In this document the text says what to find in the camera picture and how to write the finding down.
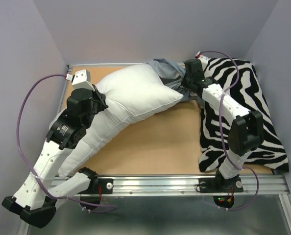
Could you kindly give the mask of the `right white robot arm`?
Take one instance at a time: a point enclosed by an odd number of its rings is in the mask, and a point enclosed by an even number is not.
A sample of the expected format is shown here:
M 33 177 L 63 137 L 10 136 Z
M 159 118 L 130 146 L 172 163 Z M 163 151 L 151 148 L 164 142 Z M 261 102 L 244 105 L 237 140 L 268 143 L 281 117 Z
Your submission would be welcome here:
M 189 59 L 184 65 L 182 85 L 218 111 L 219 119 L 225 119 L 230 127 L 227 141 L 222 142 L 226 157 L 214 179 L 216 189 L 225 191 L 233 185 L 250 154 L 262 144 L 263 115 L 240 105 L 214 78 L 205 77 L 201 60 Z

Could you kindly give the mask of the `white pillow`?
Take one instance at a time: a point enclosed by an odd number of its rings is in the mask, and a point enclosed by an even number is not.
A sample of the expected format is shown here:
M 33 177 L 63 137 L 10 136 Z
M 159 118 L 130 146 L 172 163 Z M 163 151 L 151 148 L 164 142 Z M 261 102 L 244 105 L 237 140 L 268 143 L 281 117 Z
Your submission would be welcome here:
M 127 126 L 163 112 L 180 102 L 183 95 L 163 84 L 149 64 L 117 70 L 96 84 L 106 96 L 106 110 L 98 113 L 86 135 L 58 170 L 61 178 L 73 173 Z

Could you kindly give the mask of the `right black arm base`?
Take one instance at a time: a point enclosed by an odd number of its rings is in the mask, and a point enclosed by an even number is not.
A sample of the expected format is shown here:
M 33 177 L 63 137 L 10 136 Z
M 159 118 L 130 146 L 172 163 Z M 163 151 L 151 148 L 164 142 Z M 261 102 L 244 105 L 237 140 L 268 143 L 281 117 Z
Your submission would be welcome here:
M 243 192 L 243 184 L 239 176 L 224 181 L 215 177 L 206 177 L 198 180 L 195 190 L 212 194 L 217 206 L 231 209 L 235 203 L 235 193 Z

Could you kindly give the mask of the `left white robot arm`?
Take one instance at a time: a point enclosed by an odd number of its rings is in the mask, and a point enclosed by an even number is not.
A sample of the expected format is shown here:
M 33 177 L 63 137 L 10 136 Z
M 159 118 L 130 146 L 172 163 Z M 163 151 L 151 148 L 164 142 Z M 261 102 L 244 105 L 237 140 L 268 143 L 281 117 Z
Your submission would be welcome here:
M 105 95 L 95 85 L 73 90 L 66 109 L 50 127 L 33 170 L 14 195 L 4 198 L 2 206 L 29 225 L 43 228 L 66 200 L 83 191 L 100 191 L 98 174 L 87 167 L 60 186 L 50 185 L 64 160 L 87 134 L 95 115 L 107 108 Z

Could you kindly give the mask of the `grey-blue pillowcase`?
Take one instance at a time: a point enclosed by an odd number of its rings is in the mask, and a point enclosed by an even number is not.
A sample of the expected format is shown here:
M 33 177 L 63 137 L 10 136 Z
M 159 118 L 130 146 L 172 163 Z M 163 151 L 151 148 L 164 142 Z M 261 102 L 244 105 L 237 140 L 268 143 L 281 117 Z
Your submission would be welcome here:
M 201 107 L 205 106 L 205 102 L 197 94 L 181 85 L 185 77 L 185 69 L 175 62 L 171 62 L 166 58 L 155 58 L 146 61 L 153 70 L 158 74 L 162 83 L 183 95 L 180 102 L 189 102 L 195 100 Z

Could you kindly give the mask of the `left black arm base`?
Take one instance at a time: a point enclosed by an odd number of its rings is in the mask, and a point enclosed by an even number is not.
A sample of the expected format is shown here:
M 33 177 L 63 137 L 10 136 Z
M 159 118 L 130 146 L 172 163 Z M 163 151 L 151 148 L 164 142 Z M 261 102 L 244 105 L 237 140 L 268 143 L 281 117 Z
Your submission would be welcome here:
M 88 189 L 79 193 L 80 200 L 86 203 L 100 205 L 102 196 L 113 193 L 114 180 L 112 178 L 98 178 L 90 183 Z

